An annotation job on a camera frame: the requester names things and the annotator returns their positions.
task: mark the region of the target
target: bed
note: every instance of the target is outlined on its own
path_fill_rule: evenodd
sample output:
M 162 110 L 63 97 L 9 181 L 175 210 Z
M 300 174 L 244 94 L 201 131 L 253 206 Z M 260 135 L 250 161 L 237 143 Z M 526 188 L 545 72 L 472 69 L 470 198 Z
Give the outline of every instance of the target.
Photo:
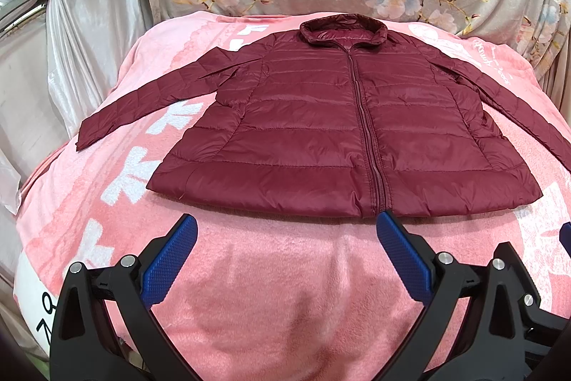
M 224 17 L 208 12 L 160 23 L 127 55 L 103 103 L 219 46 L 238 49 L 307 16 Z M 524 98 L 568 139 L 571 131 L 541 91 L 532 68 L 507 46 L 460 40 L 422 23 L 389 28 L 473 63 Z M 146 180 L 213 95 L 148 115 L 80 153 L 73 138 L 26 187 L 18 215 L 24 244 L 15 297 L 49 351 L 53 308 L 67 267 L 104 267 L 139 253 L 186 212 L 199 239 L 166 300 L 153 308 L 177 349 L 204 379 L 370 379 L 398 346 L 421 305 L 408 297 L 371 221 L 316 220 L 184 205 L 145 190 Z M 538 142 L 490 108 L 537 178 L 544 196 L 515 211 L 406 219 L 435 250 L 485 264 L 511 241 L 541 295 L 541 307 L 571 312 L 571 260 L 557 237 L 570 220 L 571 176 Z M 129 342 L 116 309 L 118 335 Z M 462 307 L 433 363 L 443 360 Z

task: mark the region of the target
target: metal screw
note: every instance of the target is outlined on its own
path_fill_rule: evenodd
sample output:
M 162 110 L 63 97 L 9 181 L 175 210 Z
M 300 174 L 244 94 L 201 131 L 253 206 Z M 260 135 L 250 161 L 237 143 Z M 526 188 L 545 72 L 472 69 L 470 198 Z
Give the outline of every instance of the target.
M 454 261 L 454 257 L 452 256 L 452 254 L 449 254 L 448 252 L 440 252 L 438 254 L 438 260 L 440 263 L 444 263 L 445 265 L 449 265 L 450 263 L 452 263 Z
M 81 271 L 81 267 L 83 265 L 81 264 L 80 261 L 75 261 L 70 265 L 70 271 L 72 273 L 79 273 Z
M 493 259 L 492 267 L 494 267 L 496 270 L 503 270 L 505 268 L 505 263 L 502 259 Z
M 134 255 L 126 255 L 121 259 L 121 266 L 125 267 L 126 269 L 132 266 L 136 261 L 136 257 Z

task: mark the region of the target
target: jacket sleeve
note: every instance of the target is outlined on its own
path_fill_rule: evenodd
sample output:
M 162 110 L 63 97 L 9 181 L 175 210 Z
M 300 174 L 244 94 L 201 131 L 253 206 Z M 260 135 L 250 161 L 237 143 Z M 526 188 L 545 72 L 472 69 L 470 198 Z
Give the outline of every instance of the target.
M 537 139 L 561 164 L 571 171 L 571 143 L 527 102 L 518 98 L 496 80 L 463 60 L 453 59 L 439 49 L 410 37 L 430 63 L 445 69 L 463 84 L 476 91 L 482 102 L 496 109 Z
M 237 52 L 215 47 L 195 62 L 125 94 L 82 122 L 76 150 L 85 149 L 117 128 L 174 102 L 216 91 L 232 77 L 240 65 L 264 57 L 273 47 L 274 41 L 275 34 L 271 34 Z

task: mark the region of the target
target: jacket front panel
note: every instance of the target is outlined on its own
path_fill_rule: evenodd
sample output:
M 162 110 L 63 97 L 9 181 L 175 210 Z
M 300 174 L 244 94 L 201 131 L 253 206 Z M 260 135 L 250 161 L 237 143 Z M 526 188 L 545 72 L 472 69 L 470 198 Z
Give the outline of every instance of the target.
M 213 91 L 149 189 L 308 216 L 466 215 L 535 201 L 537 182 L 482 101 L 571 167 L 569 142 L 493 79 L 359 15 L 312 20 L 238 52 L 212 49 L 86 119 L 78 150 Z

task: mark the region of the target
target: blue textured pad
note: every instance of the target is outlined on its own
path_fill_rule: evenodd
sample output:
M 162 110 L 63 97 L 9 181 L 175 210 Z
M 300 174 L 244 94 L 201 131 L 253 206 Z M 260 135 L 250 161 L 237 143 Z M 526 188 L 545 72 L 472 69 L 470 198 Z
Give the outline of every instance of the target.
M 377 237 L 410 297 L 427 306 L 432 300 L 430 270 L 387 213 L 377 217 Z
M 197 237 L 198 225 L 189 215 L 149 265 L 141 280 L 141 300 L 148 309 L 165 299 Z
M 559 242 L 571 257 L 571 223 L 565 223 L 559 231 Z

